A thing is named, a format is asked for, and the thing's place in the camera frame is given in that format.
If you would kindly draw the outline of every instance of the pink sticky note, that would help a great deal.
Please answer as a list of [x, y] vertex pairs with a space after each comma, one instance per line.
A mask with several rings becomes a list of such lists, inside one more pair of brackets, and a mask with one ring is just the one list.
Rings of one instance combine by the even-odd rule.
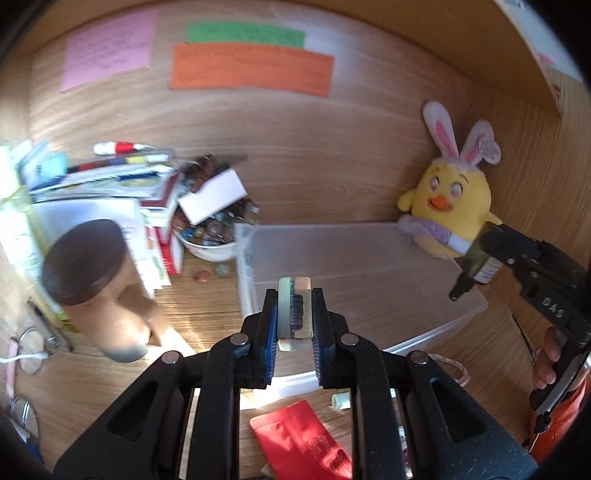
[[61, 91], [150, 65], [158, 10], [107, 20], [68, 38]]

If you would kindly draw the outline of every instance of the finger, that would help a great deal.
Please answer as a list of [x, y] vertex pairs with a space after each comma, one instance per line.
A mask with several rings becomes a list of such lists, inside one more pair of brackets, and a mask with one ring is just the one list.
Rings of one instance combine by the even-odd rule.
[[556, 381], [556, 373], [552, 370], [550, 360], [544, 352], [540, 353], [538, 361], [534, 367], [534, 382], [541, 379], [547, 384], [553, 384]]
[[531, 379], [533, 384], [537, 387], [537, 388], [546, 388], [547, 383], [540, 377], [540, 365], [545, 362], [545, 353], [542, 350], [540, 352], [540, 355], [538, 356], [538, 359], [536, 360], [536, 363], [533, 367], [533, 369], [531, 370]]
[[536, 388], [539, 388], [540, 390], [543, 390], [548, 386], [548, 384], [544, 382], [541, 378], [538, 378], [538, 380], [534, 380], [534, 385]]
[[557, 362], [560, 358], [560, 345], [556, 339], [556, 329], [554, 327], [550, 327], [544, 334], [544, 352], [553, 362]]

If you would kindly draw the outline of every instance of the orange paper strip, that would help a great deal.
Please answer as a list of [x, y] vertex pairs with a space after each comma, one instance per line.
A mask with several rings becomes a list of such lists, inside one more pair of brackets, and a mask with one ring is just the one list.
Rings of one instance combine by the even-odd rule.
[[334, 57], [254, 43], [181, 43], [174, 49], [173, 89], [244, 86], [326, 97]]

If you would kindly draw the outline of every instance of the brown cylindrical container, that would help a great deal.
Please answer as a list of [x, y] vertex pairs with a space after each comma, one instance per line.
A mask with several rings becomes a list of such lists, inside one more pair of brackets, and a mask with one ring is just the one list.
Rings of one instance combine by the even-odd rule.
[[168, 329], [150, 300], [119, 226], [82, 223], [62, 236], [43, 265], [43, 285], [74, 325], [107, 356], [133, 362]]

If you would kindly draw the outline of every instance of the yellow plush chick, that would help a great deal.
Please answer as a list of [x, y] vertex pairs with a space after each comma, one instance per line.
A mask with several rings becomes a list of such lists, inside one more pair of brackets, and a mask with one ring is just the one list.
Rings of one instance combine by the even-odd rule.
[[[398, 199], [398, 208], [411, 214], [401, 218], [400, 225], [432, 255], [457, 258], [467, 251], [485, 222], [500, 223], [490, 212], [491, 191], [476, 165], [483, 158], [498, 163], [501, 151], [489, 122], [477, 122], [458, 153], [445, 107], [429, 102], [423, 116], [442, 156], [427, 167], [415, 189]], [[418, 234], [417, 227], [428, 235]]]

